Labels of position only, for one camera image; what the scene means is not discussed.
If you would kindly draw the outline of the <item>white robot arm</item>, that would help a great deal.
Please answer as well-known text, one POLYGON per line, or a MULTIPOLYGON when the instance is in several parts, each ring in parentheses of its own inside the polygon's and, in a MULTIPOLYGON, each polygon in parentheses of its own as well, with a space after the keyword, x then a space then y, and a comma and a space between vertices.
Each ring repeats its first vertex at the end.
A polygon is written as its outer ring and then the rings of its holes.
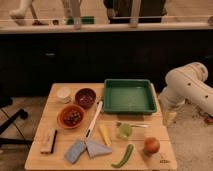
POLYGON ((207 78, 208 70, 200 62, 189 63, 166 74, 166 87, 158 96, 165 126, 171 124, 185 100, 207 115, 207 123, 213 123, 213 87, 205 84, 207 78))

